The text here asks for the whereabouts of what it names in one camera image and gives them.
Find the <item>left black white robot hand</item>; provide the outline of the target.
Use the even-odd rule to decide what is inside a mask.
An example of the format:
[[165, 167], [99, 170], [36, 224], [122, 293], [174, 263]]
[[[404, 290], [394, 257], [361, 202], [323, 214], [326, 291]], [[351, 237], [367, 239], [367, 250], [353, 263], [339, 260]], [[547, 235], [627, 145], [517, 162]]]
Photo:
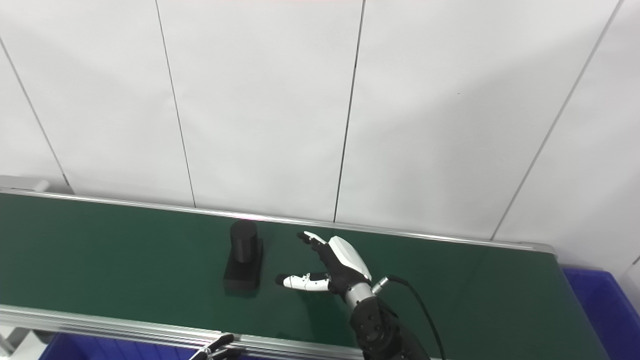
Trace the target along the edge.
[[190, 360], [238, 360], [245, 348], [233, 345], [236, 337], [233, 333], [224, 333], [215, 341], [202, 346], [194, 353]]

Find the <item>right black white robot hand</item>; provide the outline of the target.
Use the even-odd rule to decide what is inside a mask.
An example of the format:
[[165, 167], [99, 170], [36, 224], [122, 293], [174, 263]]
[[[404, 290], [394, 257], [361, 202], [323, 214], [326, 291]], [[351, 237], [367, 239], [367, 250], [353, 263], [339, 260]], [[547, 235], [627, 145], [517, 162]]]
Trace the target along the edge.
[[338, 235], [324, 240], [310, 231], [297, 233], [298, 239], [315, 251], [324, 272], [308, 272], [304, 275], [278, 274], [275, 283], [287, 289], [306, 292], [330, 292], [345, 296], [358, 285], [371, 286], [371, 272], [358, 251]]

